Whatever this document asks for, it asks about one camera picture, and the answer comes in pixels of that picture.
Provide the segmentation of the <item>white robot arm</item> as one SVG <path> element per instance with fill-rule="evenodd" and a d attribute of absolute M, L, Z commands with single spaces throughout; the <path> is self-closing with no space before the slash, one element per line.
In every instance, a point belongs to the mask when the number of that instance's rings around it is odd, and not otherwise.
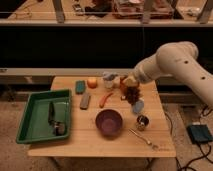
<path fill-rule="evenodd" d="M 164 44 L 140 61 L 123 83 L 135 87 L 171 75 L 213 109 L 213 75 L 196 61 L 198 54 L 197 46 L 189 41 Z"/>

